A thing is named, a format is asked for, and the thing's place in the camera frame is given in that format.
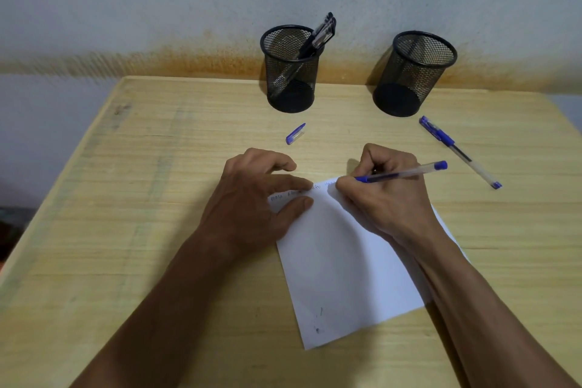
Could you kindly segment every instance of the left hand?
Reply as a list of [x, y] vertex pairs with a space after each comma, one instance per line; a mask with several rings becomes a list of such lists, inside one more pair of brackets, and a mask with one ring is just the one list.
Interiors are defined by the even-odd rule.
[[228, 160], [198, 229], [180, 250], [225, 264], [274, 244], [313, 204], [313, 199], [300, 196], [279, 213], [271, 211], [267, 198], [273, 193], [313, 187], [308, 179], [271, 175], [276, 170], [289, 172], [296, 168], [289, 156], [271, 150], [251, 148]]

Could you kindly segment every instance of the desk surface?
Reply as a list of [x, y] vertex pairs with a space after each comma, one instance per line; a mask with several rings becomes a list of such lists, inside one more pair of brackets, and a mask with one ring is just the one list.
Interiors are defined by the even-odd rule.
[[[582, 381], [582, 138], [537, 93], [436, 89], [421, 112], [496, 174], [492, 190], [418, 124], [380, 112], [365, 86], [317, 85], [301, 114], [257, 82], [125, 78], [0, 274], [0, 382], [66, 386], [147, 294], [195, 229], [224, 161], [288, 153], [301, 176], [346, 173], [370, 141], [446, 159], [433, 205], [472, 263]], [[302, 122], [292, 146], [285, 136]], [[213, 307], [187, 386], [450, 387], [425, 309], [304, 351], [275, 247], [240, 264]]]

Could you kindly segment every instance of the mesh pen cup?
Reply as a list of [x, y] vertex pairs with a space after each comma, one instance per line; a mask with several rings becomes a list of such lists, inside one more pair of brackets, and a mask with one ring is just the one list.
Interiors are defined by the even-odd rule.
[[414, 115], [456, 60], [457, 51], [444, 38], [422, 31], [401, 32], [392, 42], [392, 54], [374, 90], [374, 103], [395, 117]]
[[298, 53], [313, 30], [299, 25], [271, 28], [261, 37], [265, 54], [266, 99], [281, 112], [302, 112], [315, 99], [317, 65], [324, 46], [306, 59]]

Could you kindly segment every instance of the forearm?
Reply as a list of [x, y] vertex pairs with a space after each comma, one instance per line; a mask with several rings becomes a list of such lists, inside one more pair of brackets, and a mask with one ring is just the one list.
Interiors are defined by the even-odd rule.
[[72, 387], [178, 385], [219, 279], [202, 258], [186, 262], [178, 257], [172, 262]]
[[444, 234], [415, 243], [472, 388], [578, 387]]

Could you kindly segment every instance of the white paper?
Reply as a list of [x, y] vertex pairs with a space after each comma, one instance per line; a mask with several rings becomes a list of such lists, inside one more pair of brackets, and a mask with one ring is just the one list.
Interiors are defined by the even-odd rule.
[[[299, 194], [314, 199], [277, 243], [306, 350], [432, 299], [416, 261], [345, 200], [335, 181], [317, 183], [308, 192], [269, 197], [274, 212]], [[454, 239], [436, 210], [435, 214]]]

